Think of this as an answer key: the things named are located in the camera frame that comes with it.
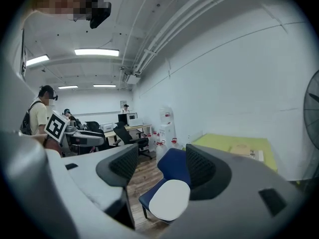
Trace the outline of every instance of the fluorescent light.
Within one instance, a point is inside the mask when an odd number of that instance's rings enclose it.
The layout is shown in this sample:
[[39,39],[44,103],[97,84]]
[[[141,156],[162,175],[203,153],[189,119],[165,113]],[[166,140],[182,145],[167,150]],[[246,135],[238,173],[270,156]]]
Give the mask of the fluorescent light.
[[59,89],[64,90],[64,89],[76,89],[78,86],[64,86],[64,87],[59,87]]
[[46,61],[46,60],[49,60],[49,57],[47,55],[44,55],[44,56],[41,56],[41,57],[38,57],[38,58],[33,58],[33,59],[28,60],[26,62],[26,66],[30,66],[30,65],[33,65],[35,63],[40,63],[40,62]]
[[93,85],[95,88],[115,88],[116,85]]
[[76,55],[104,55],[104,56],[119,56],[119,50],[110,49],[77,49],[74,50]]

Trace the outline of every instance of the floor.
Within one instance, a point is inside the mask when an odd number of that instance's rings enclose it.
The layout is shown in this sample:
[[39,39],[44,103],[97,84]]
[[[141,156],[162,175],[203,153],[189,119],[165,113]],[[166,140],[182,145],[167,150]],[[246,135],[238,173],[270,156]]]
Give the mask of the floor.
[[156,218],[148,212],[148,219],[144,217],[142,206],[139,202],[140,195],[151,189],[163,178],[161,171],[156,166],[156,154],[151,152],[153,157],[139,156],[140,163],[127,186],[131,211],[135,221],[136,232],[150,238],[158,238],[169,225]]

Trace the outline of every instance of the fan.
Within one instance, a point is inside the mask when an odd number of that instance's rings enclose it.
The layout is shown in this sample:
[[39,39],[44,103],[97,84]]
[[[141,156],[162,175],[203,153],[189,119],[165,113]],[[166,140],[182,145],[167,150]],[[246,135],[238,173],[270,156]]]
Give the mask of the fan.
[[311,142],[319,149],[319,71],[313,75],[307,87],[304,120]]

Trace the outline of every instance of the monitor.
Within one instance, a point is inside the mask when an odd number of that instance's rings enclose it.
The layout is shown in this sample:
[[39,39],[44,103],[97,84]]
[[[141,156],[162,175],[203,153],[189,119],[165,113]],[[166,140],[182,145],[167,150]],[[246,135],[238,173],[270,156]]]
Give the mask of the monitor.
[[126,114],[127,118],[127,122],[129,122],[129,120],[135,120],[138,118],[138,114],[137,113],[132,113],[132,114]]
[[124,122],[125,125],[128,124],[127,114],[118,114],[119,122]]

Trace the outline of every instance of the yellow table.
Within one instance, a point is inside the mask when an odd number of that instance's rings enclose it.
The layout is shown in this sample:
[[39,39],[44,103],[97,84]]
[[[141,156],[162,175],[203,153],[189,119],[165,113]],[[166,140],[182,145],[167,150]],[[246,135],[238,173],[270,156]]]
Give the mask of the yellow table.
[[192,144],[227,152],[230,152],[231,148],[235,145],[245,144],[250,146],[252,149],[262,150],[264,153],[264,164],[274,171],[278,171],[274,154],[271,151],[271,146],[266,138],[235,137],[208,133],[200,139],[192,142]]

